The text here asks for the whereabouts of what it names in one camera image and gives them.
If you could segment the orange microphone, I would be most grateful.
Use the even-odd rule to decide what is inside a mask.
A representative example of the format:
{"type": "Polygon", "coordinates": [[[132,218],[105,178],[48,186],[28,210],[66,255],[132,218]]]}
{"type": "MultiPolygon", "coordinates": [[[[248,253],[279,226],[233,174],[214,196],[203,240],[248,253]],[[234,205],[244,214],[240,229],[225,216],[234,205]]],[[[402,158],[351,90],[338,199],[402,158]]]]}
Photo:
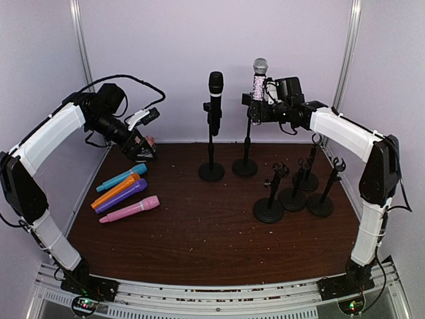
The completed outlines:
{"type": "Polygon", "coordinates": [[[133,185],[136,181],[139,181],[140,175],[138,173],[131,173],[128,177],[126,177],[123,181],[121,181],[119,184],[114,186],[112,189],[108,190],[105,194],[101,195],[99,198],[97,198],[90,206],[93,209],[96,209],[101,204],[105,203],[107,200],[111,199],[112,197],[116,196],[120,192],[124,191],[131,185],[133,185]]]}

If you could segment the pink microphone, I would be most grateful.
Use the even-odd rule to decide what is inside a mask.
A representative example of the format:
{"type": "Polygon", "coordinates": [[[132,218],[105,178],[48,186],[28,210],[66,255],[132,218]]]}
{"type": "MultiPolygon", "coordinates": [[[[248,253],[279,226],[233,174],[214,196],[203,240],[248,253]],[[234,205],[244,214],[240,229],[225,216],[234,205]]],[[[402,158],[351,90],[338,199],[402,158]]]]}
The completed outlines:
{"type": "Polygon", "coordinates": [[[153,195],[150,197],[146,197],[145,199],[124,207],[122,209],[119,209],[117,211],[114,211],[112,213],[108,213],[106,216],[102,217],[99,222],[101,224],[104,223],[112,223],[114,221],[135,215],[136,213],[142,212],[142,211],[149,211],[152,210],[160,205],[160,201],[158,196],[153,195]]]}

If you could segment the purple microphone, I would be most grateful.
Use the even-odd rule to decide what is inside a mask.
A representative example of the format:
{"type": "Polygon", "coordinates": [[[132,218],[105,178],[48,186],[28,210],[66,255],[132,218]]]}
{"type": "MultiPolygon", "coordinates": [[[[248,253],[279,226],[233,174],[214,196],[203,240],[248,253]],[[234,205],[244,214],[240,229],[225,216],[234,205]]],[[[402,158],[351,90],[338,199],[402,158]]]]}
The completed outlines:
{"type": "Polygon", "coordinates": [[[118,203],[122,202],[124,199],[127,199],[128,197],[142,192],[147,188],[148,184],[145,179],[140,179],[133,183],[131,186],[126,188],[125,190],[119,192],[117,195],[113,196],[111,199],[107,200],[103,204],[101,204],[99,207],[95,209],[96,214],[101,214],[105,212],[106,210],[112,208],[113,206],[117,205],[118,203]]]}

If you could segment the pink mic stand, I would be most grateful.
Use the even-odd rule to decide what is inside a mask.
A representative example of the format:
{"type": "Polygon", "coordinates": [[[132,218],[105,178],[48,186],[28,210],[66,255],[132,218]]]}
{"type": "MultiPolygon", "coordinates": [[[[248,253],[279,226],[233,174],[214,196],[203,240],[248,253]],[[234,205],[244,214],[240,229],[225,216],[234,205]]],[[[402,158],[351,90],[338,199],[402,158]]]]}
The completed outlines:
{"type": "Polygon", "coordinates": [[[274,163],[272,169],[274,171],[273,178],[264,181],[264,187],[270,188],[270,195],[257,200],[252,210],[257,220],[267,224],[277,223],[284,216],[284,208],[276,199],[276,193],[281,179],[287,177],[290,173],[288,166],[282,161],[274,163]]]}

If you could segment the glitter silver microphone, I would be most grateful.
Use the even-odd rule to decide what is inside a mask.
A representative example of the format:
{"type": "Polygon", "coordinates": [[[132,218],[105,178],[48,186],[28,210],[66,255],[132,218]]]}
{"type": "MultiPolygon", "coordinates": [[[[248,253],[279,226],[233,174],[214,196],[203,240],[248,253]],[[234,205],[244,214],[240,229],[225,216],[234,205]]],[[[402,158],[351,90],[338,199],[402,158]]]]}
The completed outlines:
{"type": "Polygon", "coordinates": [[[263,101],[268,61],[265,58],[256,58],[253,62],[254,80],[252,86],[252,101],[263,101]]]}

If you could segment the glitter mic stand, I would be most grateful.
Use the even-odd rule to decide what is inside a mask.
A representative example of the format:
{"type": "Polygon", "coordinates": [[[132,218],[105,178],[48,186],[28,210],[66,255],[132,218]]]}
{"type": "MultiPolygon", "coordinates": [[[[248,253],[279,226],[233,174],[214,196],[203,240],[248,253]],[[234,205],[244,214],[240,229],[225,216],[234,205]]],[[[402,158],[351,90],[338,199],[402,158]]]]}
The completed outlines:
{"type": "Polygon", "coordinates": [[[258,172],[257,163],[250,159],[250,146],[251,146],[251,126],[252,119],[250,115],[250,107],[252,103],[252,94],[251,93],[243,93],[242,94],[242,105],[247,106],[247,128],[246,128],[246,136],[244,139],[244,148],[243,148],[243,157],[236,159],[232,163],[232,172],[239,177],[251,177],[256,175],[258,172]]]}

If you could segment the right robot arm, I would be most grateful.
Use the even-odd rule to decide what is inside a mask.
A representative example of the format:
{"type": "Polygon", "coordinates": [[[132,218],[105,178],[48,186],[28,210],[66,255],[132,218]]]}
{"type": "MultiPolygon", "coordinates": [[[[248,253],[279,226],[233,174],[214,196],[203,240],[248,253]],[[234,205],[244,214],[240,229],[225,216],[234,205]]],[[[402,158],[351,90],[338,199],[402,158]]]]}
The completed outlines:
{"type": "Polygon", "coordinates": [[[377,249],[386,232],[392,198],[401,182],[398,139],[382,136],[344,117],[334,108],[305,101],[297,77],[271,80],[256,75],[242,104],[255,124],[277,122],[324,136],[358,156],[365,164],[359,182],[363,212],[358,235],[340,287],[352,294],[365,287],[377,263],[377,249]]]}

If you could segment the blue microphone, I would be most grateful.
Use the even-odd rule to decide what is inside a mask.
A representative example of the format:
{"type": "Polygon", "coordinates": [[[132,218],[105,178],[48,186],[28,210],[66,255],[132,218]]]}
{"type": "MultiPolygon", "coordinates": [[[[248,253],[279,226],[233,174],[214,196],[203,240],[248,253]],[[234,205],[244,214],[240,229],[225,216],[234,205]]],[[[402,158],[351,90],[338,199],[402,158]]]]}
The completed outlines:
{"type": "Polygon", "coordinates": [[[116,186],[117,184],[121,183],[123,180],[125,180],[127,177],[129,177],[132,173],[136,173],[138,175],[143,175],[147,171],[147,166],[144,163],[137,164],[133,166],[131,169],[103,182],[101,185],[97,186],[96,191],[102,192],[109,190],[116,186]]]}

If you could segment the black microphone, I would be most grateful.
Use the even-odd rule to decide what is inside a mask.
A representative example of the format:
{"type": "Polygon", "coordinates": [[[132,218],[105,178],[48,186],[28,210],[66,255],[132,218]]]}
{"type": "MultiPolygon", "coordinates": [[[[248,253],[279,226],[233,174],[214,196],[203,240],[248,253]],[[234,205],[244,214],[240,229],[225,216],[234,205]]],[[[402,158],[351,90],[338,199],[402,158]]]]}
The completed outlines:
{"type": "Polygon", "coordinates": [[[224,78],[222,72],[213,71],[209,76],[210,110],[209,125],[212,136],[217,136],[222,118],[221,101],[224,88],[224,78]]]}

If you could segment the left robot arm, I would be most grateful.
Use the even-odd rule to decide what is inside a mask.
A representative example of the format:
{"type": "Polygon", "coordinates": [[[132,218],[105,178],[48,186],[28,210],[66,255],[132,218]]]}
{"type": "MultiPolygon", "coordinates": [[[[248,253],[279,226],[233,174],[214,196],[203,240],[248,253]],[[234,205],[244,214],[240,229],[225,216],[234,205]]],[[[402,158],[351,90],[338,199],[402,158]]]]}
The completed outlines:
{"type": "Polygon", "coordinates": [[[30,233],[63,271],[61,289],[98,301],[113,301],[118,282],[90,275],[86,259],[54,222],[46,195],[34,176],[45,159],[80,128],[117,144],[134,162],[146,160],[147,154],[154,155],[155,150],[137,127],[158,118],[159,111],[151,103],[120,120],[116,112],[126,99],[125,92],[114,83],[103,84],[97,92],[83,88],[66,98],[12,150],[1,152],[1,187],[7,203],[20,218],[17,227],[30,233]]]}

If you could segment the mic stand front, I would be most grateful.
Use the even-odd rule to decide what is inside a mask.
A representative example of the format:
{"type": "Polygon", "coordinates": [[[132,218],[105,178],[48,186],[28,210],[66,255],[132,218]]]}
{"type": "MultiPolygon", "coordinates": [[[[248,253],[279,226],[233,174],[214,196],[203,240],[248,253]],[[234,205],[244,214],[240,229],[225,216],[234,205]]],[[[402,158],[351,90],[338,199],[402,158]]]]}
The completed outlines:
{"type": "Polygon", "coordinates": [[[334,204],[329,198],[329,192],[336,181],[340,181],[339,173],[345,171],[346,163],[344,159],[334,157],[332,160],[333,169],[327,180],[327,185],[323,193],[313,193],[307,198],[308,210],[318,217],[328,217],[333,213],[334,204]]]}

